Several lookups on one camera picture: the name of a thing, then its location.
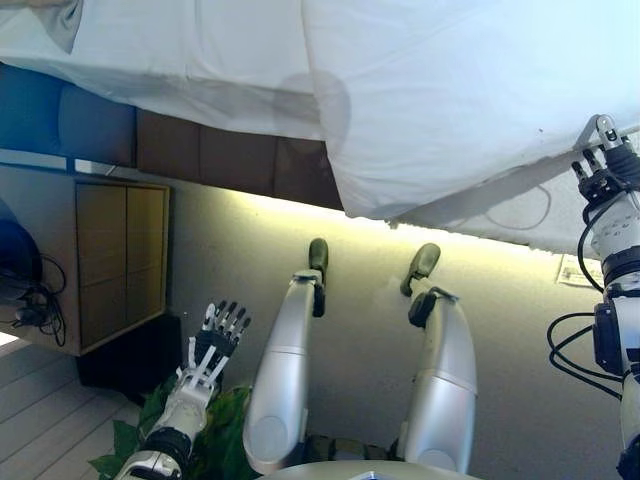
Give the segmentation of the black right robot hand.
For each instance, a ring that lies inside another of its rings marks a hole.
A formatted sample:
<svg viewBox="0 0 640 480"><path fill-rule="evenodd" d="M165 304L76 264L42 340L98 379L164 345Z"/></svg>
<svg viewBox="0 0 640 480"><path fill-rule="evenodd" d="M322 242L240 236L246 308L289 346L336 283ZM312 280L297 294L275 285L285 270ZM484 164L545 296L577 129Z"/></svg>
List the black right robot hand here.
<svg viewBox="0 0 640 480"><path fill-rule="evenodd" d="M587 122L578 143L580 160L571 163L578 191L589 206L600 205L622 192L639 191L639 155L626 135L617 129L613 118L596 114Z"/></svg>

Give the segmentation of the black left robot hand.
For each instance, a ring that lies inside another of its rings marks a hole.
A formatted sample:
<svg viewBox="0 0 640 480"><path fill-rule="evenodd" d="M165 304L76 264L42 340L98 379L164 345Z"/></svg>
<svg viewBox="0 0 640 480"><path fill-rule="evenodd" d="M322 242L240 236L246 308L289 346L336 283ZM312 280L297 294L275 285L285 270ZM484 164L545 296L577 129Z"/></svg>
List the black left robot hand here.
<svg viewBox="0 0 640 480"><path fill-rule="evenodd" d="M189 338L187 363L178 379L193 391L214 392L220 377L251 323L247 309L236 301L210 303L201 328Z"/></svg>

